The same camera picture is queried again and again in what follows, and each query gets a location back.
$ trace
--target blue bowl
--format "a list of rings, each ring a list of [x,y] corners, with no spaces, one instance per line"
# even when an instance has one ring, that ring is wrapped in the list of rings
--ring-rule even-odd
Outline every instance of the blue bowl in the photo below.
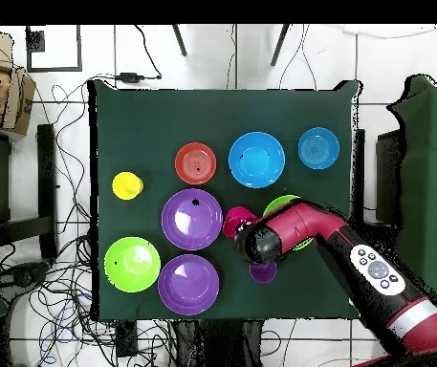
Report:
[[[246,187],[266,187],[283,172],[283,147],[265,132],[249,132],[231,147],[229,169],[237,182]]]
[[[339,140],[332,131],[312,128],[305,132],[298,143],[298,155],[311,169],[326,169],[339,156]]]

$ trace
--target purple plate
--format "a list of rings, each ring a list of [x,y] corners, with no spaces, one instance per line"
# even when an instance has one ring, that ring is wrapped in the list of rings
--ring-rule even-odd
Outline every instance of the purple plate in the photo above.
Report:
[[[218,237],[222,209],[206,191],[188,188],[174,194],[162,211],[162,230],[177,248],[198,250]]]
[[[214,303],[220,280],[208,260],[194,254],[183,254],[164,266],[158,286],[163,303],[171,311],[195,315]]]

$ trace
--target red robot arm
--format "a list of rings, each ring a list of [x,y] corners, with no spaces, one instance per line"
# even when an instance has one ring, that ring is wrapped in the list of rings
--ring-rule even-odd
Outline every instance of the red robot arm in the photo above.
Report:
[[[235,245],[247,260],[271,263],[310,237],[388,353],[437,350],[437,307],[428,294],[336,212],[295,199],[242,230]]]

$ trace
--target green bowl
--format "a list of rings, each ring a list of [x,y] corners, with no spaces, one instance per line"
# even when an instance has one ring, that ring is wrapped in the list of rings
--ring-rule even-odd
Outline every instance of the green bowl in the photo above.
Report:
[[[271,211],[281,207],[282,205],[285,205],[292,199],[298,199],[298,196],[295,196],[293,194],[288,194],[286,196],[278,197],[275,200],[272,200],[268,206],[266,206],[266,209],[264,210],[264,213],[262,216],[265,216],[266,214],[269,214]],[[310,243],[313,241],[313,238],[305,239],[303,242],[300,242],[298,245],[296,245],[293,250],[301,250],[305,248],[307,245],[310,245]]]
[[[128,236],[116,241],[104,256],[104,271],[118,290],[138,292],[155,283],[161,270],[159,252],[147,240]]]

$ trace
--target green tablecloth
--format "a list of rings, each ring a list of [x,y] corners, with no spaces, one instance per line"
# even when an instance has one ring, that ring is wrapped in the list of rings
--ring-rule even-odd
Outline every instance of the green tablecloth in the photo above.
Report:
[[[400,199],[403,228],[397,251],[437,292],[437,87],[425,76],[410,77],[392,106],[404,129]]]
[[[349,213],[352,151],[352,97],[358,83],[336,91],[117,91],[101,81],[97,93],[99,318],[186,318],[161,302],[157,283],[146,291],[125,293],[107,280],[103,259],[119,238],[141,236],[159,251],[163,265],[184,253],[161,230],[161,212],[177,191],[188,188],[174,170],[185,143],[200,141],[215,153],[217,170],[201,188],[225,213],[244,205],[261,215],[284,194],[296,194]],[[298,158],[297,142],[308,129],[322,126],[339,138],[338,160],[327,170],[311,170]],[[250,131],[264,131],[283,145],[286,166],[277,182],[262,189],[238,183],[228,168],[233,142]],[[144,181],[131,201],[112,192],[121,171]],[[216,302],[200,318],[355,317],[357,312],[331,275],[313,244],[278,267],[272,283],[255,283],[249,266],[235,253],[232,240],[220,235],[208,248],[194,252],[207,258],[220,276]]]

